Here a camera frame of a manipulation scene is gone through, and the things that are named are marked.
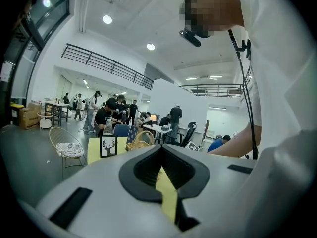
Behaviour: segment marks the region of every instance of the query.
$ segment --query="cardboard box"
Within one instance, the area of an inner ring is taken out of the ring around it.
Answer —
[[[24,129],[36,127],[40,121],[38,112],[42,111],[41,104],[29,103],[27,108],[19,110],[20,126]]]

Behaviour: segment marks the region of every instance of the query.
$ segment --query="wicker chair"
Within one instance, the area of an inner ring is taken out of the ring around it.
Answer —
[[[72,166],[85,166],[81,163],[80,157],[83,156],[85,158],[85,151],[84,148],[81,146],[79,141],[68,131],[60,128],[60,127],[54,127],[50,129],[50,140],[53,145],[53,147],[56,149],[56,152],[59,156],[61,156],[61,176],[62,179],[64,179],[63,176],[63,162],[64,167],[69,168]],[[80,162],[80,165],[69,165],[66,166],[66,159],[78,159]]]

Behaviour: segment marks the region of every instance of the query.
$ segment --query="lamp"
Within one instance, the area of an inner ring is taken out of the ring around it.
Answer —
[[[151,122],[157,121],[157,115],[151,115],[150,121]]]

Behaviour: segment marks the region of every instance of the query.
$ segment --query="fluorescent light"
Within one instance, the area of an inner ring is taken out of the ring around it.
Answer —
[[[45,7],[50,7],[50,5],[51,5],[51,1],[50,0],[43,0],[43,5],[45,6]]]
[[[215,108],[215,107],[209,107],[210,109],[220,109],[220,110],[226,110],[225,108]]]
[[[155,46],[152,43],[147,44],[148,50],[154,50]]]
[[[106,24],[111,24],[112,18],[108,15],[103,16],[103,22]]]

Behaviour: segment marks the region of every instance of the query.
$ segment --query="blue shirt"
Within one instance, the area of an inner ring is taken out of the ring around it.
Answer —
[[[222,143],[222,139],[217,139],[215,142],[213,142],[210,147],[208,148],[208,152],[217,149],[218,147],[220,147],[221,145],[223,145]]]

